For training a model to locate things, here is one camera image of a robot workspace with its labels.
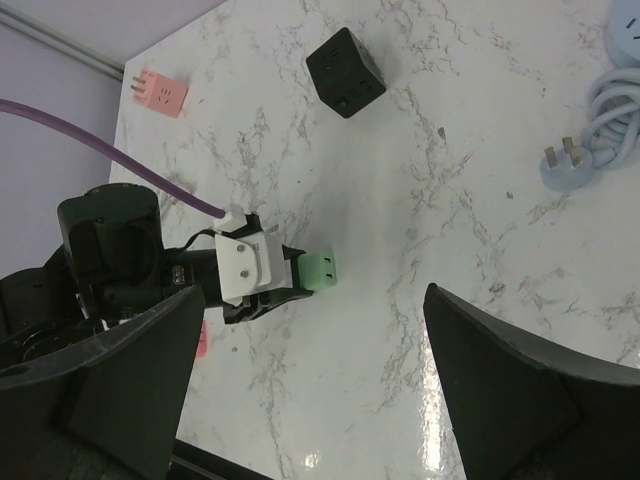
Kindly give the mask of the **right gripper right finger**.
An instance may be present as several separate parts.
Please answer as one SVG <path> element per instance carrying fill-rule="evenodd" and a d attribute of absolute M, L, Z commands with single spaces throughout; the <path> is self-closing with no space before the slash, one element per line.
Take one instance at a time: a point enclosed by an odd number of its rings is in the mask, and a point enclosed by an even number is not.
<path fill-rule="evenodd" d="M 467 478 L 638 478 L 638 369 L 534 335 L 436 284 L 423 311 Z"/>

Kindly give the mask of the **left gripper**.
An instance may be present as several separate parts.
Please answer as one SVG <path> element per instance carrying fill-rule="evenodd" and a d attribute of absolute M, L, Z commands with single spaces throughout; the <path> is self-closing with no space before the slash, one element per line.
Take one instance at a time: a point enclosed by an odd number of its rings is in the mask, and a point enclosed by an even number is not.
<path fill-rule="evenodd" d="M 219 284 L 227 324 L 254 320 L 311 297 L 300 288 L 297 259 L 306 254 L 262 229 L 256 214 L 227 212 L 219 219 Z"/>

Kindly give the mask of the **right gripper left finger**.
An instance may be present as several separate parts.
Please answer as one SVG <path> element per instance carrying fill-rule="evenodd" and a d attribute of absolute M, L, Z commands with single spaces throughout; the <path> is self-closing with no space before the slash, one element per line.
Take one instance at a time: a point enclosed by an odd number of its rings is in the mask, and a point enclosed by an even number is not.
<path fill-rule="evenodd" d="M 4 479 L 162 479 L 194 365 L 201 290 L 1 372 Z"/>

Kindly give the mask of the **green plug adapter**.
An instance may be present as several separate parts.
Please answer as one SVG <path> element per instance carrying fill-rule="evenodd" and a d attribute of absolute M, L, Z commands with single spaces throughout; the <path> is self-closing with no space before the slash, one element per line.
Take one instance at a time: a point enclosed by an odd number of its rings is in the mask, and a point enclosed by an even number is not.
<path fill-rule="evenodd" d="M 310 291 L 321 291 L 337 284 L 336 262 L 331 250 L 305 253 L 298 258 L 301 286 Z"/>

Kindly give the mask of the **blue round power strip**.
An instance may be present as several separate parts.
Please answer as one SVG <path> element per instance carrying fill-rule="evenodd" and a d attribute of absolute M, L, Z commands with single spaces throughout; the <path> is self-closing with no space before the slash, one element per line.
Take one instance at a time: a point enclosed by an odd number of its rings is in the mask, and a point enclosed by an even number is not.
<path fill-rule="evenodd" d="M 639 67 L 640 0 L 613 0 L 606 28 L 605 47 L 617 68 Z"/>

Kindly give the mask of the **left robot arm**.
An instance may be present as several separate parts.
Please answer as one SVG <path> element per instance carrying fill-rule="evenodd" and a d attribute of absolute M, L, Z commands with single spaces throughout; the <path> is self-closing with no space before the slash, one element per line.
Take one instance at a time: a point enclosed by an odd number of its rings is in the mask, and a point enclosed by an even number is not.
<path fill-rule="evenodd" d="M 1 365 L 66 348 L 197 286 L 225 324 L 255 320 L 312 296 L 304 251 L 265 232 L 257 214 L 232 212 L 167 248 L 157 195 L 120 183 L 57 209 L 62 245 L 41 267 L 1 280 Z"/>

